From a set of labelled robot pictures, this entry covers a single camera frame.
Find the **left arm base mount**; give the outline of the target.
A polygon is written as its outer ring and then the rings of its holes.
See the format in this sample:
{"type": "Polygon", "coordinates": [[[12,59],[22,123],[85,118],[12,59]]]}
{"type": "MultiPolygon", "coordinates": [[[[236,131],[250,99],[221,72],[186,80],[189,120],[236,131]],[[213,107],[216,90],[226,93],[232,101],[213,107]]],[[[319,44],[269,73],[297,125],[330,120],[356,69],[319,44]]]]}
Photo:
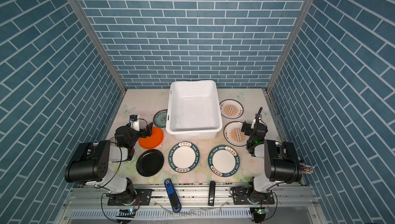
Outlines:
{"type": "Polygon", "coordinates": [[[131,194],[120,193],[120,194],[106,194],[109,198],[109,206],[142,206],[149,205],[152,189],[136,189],[131,194]]]}

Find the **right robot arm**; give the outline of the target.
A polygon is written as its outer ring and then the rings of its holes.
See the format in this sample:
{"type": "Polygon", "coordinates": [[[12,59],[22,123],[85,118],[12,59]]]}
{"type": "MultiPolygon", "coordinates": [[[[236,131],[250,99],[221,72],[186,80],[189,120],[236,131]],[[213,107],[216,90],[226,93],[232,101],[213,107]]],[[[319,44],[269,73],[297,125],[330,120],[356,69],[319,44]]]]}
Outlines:
{"type": "Polygon", "coordinates": [[[241,131],[248,137],[248,153],[264,159],[264,172],[249,183],[250,194],[268,194],[282,183],[301,181],[302,168],[293,143],[266,139],[267,126],[257,121],[253,124],[243,122],[241,131]]]}

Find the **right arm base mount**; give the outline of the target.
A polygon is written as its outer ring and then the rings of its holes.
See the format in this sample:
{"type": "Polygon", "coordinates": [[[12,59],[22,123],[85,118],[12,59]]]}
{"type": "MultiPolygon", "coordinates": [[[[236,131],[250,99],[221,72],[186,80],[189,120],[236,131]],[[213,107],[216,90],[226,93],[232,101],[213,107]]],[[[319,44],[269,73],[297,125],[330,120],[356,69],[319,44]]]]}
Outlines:
{"type": "Polygon", "coordinates": [[[259,193],[246,187],[232,187],[229,193],[235,205],[247,204],[274,204],[275,200],[270,193],[259,193]]]}

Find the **orange sunburst plate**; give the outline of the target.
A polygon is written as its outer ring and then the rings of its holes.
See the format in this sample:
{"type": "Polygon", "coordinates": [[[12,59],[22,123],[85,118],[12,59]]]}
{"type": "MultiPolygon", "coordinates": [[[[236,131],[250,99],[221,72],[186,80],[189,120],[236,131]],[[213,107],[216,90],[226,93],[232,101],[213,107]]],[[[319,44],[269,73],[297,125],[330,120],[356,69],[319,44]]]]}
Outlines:
{"type": "Polygon", "coordinates": [[[240,102],[227,99],[220,103],[220,112],[224,118],[237,119],[243,115],[244,108],[240,102]]]}
{"type": "Polygon", "coordinates": [[[249,136],[247,136],[242,130],[242,122],[230,122],[224,128],[225,140],[233,146],[243,147],[246,146],[249,136]]]}

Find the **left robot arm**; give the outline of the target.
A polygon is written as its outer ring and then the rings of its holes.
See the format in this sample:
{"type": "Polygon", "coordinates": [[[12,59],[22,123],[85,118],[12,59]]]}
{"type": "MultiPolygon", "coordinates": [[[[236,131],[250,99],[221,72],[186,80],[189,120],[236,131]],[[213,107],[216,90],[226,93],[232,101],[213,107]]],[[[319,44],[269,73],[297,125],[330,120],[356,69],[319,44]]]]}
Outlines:
{"type": "Polygon", "coordinates": [[[133,123],[116,129],[115,141],[103,140],[98,143],[81,143],[72,155],[64,172],[68,183],[92,185],[104,189],[114,196],[133,198],[135,190],[130,179],[117,175],[109,169],[109,163],[131,161],[137,141],[152,136],[153,123],[137,130],[133,123]]]}

